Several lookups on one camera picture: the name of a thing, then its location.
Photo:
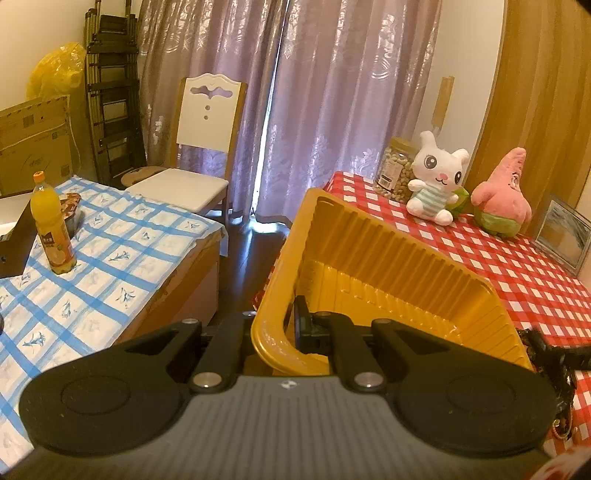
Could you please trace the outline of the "black folding rack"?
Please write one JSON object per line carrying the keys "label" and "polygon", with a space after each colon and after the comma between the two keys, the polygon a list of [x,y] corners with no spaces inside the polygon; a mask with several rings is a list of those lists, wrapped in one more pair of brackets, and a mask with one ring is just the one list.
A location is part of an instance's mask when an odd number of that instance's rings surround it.
{"label": "black folding rack", "polygon": [[146,165],[139,106],[137,18],[131,3],[121,16],[96,1],[85,14],[85,91],[98,182],[118,189]]}

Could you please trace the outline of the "yellow plastic tray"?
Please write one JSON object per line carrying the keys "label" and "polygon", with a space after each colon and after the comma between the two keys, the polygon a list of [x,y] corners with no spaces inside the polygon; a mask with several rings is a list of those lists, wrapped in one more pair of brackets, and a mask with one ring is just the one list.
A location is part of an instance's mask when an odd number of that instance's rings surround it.
{"label": "yellow plastic tray", "polygon": [[520,367],[532,366],[486,279],[321,189],[304,196],[250,337],[259,358],[280,373],[328,374],[328,361],[298,351],[284,327],[298,295],[311,312],[342,313],[361,326],[390,318]]}

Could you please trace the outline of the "cardboard box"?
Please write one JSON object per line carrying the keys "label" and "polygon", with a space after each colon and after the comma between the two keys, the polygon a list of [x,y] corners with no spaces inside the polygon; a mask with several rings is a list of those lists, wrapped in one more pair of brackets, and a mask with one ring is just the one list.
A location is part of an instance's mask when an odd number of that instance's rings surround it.
{"label": "cardboard box", "polygon": [[1,112],[3,197],[33,189],[33,174],[56,186],[73,175],[69,97],[27,101]]}

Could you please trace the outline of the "blue checkered tablecloth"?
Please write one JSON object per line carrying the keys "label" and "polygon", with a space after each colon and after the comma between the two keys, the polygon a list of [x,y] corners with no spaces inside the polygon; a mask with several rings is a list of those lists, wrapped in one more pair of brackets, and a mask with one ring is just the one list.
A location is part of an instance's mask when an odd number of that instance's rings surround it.
{"label": "blue checkered tablecloth", "polygon": [[35,242],[24,272],[1,282],[3,471],[32,449],[18,412],[26,384],[111,346],[193,248],[225,235],[214,220],[77,176],[56,190],[81,197],[75,267],[55,274]]}

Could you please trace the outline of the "white wooden chair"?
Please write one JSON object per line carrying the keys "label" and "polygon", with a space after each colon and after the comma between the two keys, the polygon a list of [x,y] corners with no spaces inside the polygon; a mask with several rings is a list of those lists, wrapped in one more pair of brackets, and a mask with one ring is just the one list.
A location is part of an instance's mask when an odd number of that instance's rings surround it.
{"label": "white wooden chair", "polygon": [[217,211],[221,224],[228,225],[246,91],[245,83],[223,74],[182,79],[166,162],[126,173],[125,190],[199,215]]}

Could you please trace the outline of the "white bunny plush toy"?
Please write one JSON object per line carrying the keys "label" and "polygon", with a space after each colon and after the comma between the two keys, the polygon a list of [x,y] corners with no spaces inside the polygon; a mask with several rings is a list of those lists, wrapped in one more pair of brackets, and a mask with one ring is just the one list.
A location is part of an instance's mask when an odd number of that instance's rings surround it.
{"label": "white bunny plush toy", "polygon": [[412,196],[406,208],[410,215],[448,226],[454,220],[449,206],[459,201],[456,191],[461,187],[470,154],[466,149],[452,153],[440,149],[431,131],[422,132],[420,142],[412,162],[415,178],[408,183]]}

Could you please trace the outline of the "yellow plastic bag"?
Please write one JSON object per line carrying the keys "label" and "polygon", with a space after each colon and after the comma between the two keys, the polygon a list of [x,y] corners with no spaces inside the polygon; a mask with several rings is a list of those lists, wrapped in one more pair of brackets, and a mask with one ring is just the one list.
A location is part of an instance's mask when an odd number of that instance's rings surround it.
{"label": "yellow plastic bag", "polygon": [[32,70],[26,98],[68,95],[84,80],[86,51],[80,43],[69,42],[46,54]]}

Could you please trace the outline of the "snack cup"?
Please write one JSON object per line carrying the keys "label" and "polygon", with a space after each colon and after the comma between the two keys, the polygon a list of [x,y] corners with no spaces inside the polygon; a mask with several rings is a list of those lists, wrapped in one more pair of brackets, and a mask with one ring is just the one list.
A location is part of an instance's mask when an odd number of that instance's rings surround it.
{"label": "snack cup", "polygon": [[81,196],[78,193],[66,193],[59,196],[61,212],[70,238],[73,238],[82,220],[79,207]]}

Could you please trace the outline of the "dark beaded jewelry pile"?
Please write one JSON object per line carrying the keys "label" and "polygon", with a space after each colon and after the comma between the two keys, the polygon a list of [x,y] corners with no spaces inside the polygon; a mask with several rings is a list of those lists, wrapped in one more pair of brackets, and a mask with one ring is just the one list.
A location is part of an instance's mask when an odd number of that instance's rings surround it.
{"label": "dark beaded jewelry pile", "polygon": [[567,440],[573,433],[573,405],[577,391],[576,371],[590,370],[590,345],[559,347],[550,345],[537,329],[518,331],[530,362],[553,387],[557,397],[557,413],[553,435]]}

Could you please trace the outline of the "pink starfish plush toy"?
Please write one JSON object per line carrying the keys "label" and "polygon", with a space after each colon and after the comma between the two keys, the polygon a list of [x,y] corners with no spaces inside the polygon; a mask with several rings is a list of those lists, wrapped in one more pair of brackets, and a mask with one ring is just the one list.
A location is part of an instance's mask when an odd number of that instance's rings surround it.
{"label": "pink starfish plush toy", "polygon": [[512,149],[471,194],[475,223],[490,235],[513,238],[532,219],[520,188],[525,160],[524,148]]}

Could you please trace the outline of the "jar of nuts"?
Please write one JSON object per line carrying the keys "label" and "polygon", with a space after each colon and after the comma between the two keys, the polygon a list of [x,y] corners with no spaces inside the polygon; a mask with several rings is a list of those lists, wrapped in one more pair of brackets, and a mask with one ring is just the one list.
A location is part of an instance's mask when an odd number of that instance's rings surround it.
{"label": "jar of nuts", "polygon": [[412,162],[417,152],[410,142],[391,138],[375,175],[374,190],[386,198],[406,204],[412,196],[408,183],[415,178]]}

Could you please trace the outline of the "orange juice bottle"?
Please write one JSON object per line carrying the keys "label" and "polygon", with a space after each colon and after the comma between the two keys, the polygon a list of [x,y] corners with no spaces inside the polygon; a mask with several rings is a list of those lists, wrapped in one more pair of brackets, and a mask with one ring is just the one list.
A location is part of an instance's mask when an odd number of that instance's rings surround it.
{"label": "orange juice bottle", "polygon": [[30,210],[37,234],[51,270],[67,273],[76,265],[76,257],[55,190],[46,182],[43,171],[33,174],[34,189]]}

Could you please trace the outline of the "dark brown box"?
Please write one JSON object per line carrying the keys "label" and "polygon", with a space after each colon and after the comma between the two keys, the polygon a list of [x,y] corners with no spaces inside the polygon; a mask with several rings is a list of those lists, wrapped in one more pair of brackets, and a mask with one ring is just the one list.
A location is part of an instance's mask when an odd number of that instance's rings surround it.
{"label": "dark brown box", "polygon": [[1,241],[2,279],[19,276],[24,272],[36,236],[35,221],[30,203],[27,203],[9,237]]}

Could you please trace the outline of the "red checkered tablecloth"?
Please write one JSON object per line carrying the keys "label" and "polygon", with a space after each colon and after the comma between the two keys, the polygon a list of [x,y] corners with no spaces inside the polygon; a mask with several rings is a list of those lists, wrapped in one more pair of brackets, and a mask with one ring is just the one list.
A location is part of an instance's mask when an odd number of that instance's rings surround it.
{"label": "red checkered tablecloth", "polygon": [[590,292],[528,238],[503,241],[482,231],[470,215],[448,227],[417,219],[353,173],[335,172],[324,190],[487,279],[516,328],[535,328],[556,346],[590,343]]}

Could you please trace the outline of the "wooden door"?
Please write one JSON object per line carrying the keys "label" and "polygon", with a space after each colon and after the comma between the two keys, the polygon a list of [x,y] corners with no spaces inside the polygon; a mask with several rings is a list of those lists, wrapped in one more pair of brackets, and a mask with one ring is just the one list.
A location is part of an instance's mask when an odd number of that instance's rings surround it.
{"label": "wooden door", "polygon": [[574,207],[590,173],[590,15],[576,1],[508,1],[487,115],[466,181],[474,189],[514,147],[534,236],[552,197]]}

